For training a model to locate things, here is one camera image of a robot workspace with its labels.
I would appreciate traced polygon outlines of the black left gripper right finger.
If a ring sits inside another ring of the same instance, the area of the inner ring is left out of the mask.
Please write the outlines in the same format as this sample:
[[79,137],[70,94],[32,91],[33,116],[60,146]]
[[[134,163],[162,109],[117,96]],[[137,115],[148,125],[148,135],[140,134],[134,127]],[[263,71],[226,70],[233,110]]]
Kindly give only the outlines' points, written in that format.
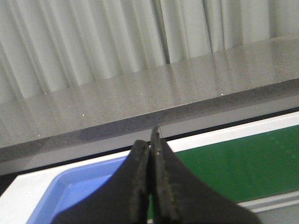
[[160,138],[157,127],[151,133],[151,175],[156,224],[261,223],[196,177]]

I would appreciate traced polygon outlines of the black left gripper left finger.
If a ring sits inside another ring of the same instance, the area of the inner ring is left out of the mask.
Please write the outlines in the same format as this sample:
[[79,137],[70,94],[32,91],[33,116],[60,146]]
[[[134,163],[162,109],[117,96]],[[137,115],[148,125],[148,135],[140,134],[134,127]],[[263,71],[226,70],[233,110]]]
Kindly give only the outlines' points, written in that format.
[[54,217],[54,224],[145,224],[149,145],[135,141],[125,161],[95,192]]

